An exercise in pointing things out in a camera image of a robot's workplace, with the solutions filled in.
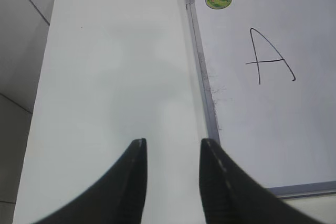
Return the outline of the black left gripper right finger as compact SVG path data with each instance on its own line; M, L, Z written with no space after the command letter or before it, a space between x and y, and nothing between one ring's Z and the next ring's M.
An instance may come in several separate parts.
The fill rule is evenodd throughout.
M207 223L318 223L260 186L210 138L201 141L199 188Z

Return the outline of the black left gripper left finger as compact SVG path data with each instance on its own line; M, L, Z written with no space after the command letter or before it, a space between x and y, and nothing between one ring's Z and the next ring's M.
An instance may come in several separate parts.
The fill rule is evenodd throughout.
M147 189L147 144L130 143L85 192L39 223L141 223Z

